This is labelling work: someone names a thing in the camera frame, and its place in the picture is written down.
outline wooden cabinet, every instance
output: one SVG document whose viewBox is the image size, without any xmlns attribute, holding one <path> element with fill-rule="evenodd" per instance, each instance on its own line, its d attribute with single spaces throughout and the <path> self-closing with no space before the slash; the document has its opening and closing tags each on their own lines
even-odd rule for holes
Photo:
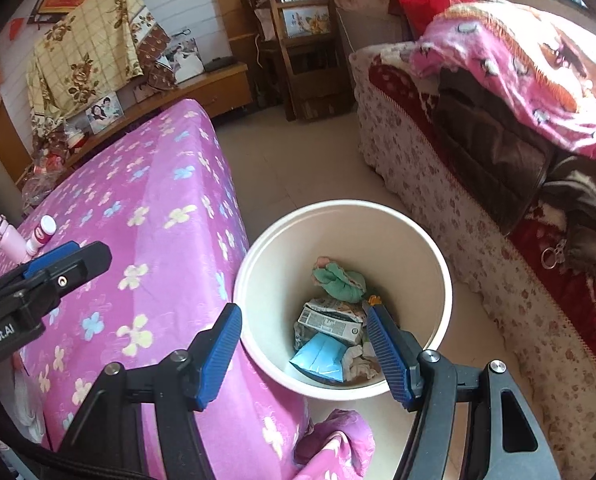
<svg viewBox="0 0 596 480">
<path fill-rule="evenodd" d="M 195 99 L 209 117 L 216 117 L 234 108 L 248 105 L 251 103 L 251 91 L 249 91 L 246 68 L 203 86 L 193 87 L 163 108 L 169 108 L 182 99 Z"/>
<path fill-rule="evenodd" d="M 159 92 L 130 106 L 124 111 L 122 118 L 91 137 L 78 153 L 70 156 L 66 161 L 66 167 L 78 168 L 93 156 L 95 148 L 99 151 L 104 147 L 100 146 L 102 143 L 115 142 L 116 137 L 121 135 L 122 130 L 129 124 L 157 108 L 164 110 L 172 107 L 182 99 L 195 99 L 211 118 L 250 104 L 252 99 L 247 65 L 236 63 L 215 72 L 192 77 L 173 90 Z"/>
</svg>

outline yellow floral cloth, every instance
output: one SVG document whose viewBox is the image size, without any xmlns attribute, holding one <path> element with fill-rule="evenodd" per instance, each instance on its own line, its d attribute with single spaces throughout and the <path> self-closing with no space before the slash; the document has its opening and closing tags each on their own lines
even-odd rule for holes
<svg viewBox="0 0 596 480">
<path fill-rule="evenodd" d="M 142 0 L 86 0 L 56 23 L 36 43 L 27 70 L 34 136 L 142 75 L 148 40 L 157 43 L 149 46 L 153 62 L 169 38 Z"/>
</svg>

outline white bucket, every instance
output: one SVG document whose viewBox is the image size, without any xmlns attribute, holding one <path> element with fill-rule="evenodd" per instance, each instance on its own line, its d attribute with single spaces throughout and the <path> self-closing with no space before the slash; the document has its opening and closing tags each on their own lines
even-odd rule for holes
<svg viewBox="0 0 596 480">
<path fill-rule="evenodd" d="M 360 200 L 309 205 L 271 225 L 245 257 L 234 291 L 242 309 L 242 343 L 273 380 L 299 394 L 324 400 L 383 394 L 383 375 L 355 386 L 330 386 L 298 371 L 289 359 L 293 323 L 302 305 L 325 295 L 311 281 L 319 256 L 361 272 L 377 286 L 396 322 L 425 349 L 437 349 L 449 325 L 451 282 L 431 237 L 388 207 Z"/>
</svg>

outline pink bottle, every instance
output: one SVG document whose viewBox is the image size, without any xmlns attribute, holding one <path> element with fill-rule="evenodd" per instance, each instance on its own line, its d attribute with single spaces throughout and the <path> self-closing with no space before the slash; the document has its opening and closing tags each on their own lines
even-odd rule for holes
<svg viewBox="0 0 596 480">
<path fill-rule="evenodd" d="M 31 259 L 27 254 L 27 241 L 3 215 L 0 215 L 0 248 L 17 265 Z"/>
</svg>

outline wooden chair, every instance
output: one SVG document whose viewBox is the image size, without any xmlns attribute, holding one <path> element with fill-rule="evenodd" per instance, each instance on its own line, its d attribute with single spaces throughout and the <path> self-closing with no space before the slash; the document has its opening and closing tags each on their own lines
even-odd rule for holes
<svg viewBox="0 0 596 480">
<path fill-rule="evenodd" d="M 334 0 L 268 0 L 275 39 L 259 44 L 277 72 L 287 120 L 312 120 L 345 113 L 353 90 L 337 28 Z M 327 6 L 329 32 L 289 37 L 284 9 Z"/>
</svg>

